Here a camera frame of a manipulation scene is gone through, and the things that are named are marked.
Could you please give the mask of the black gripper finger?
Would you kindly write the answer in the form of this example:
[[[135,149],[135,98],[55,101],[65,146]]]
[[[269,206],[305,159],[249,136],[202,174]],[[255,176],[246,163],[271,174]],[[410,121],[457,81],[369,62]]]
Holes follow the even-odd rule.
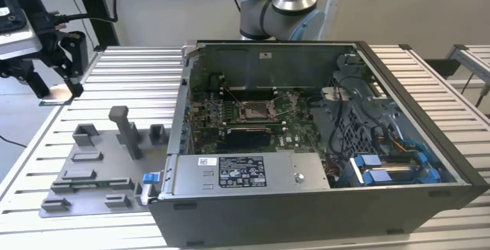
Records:
[[[31,60],[2,60],[2,78],[6,79],[10,77],[15,77],[22,84],[28,85],[39,99],[49,96],[50,88],[36,73]]]
[[[87,36],[83,32],[57,34],[54,70],[61,75],[74,97],[85,92],[82,76],[89,67]]]

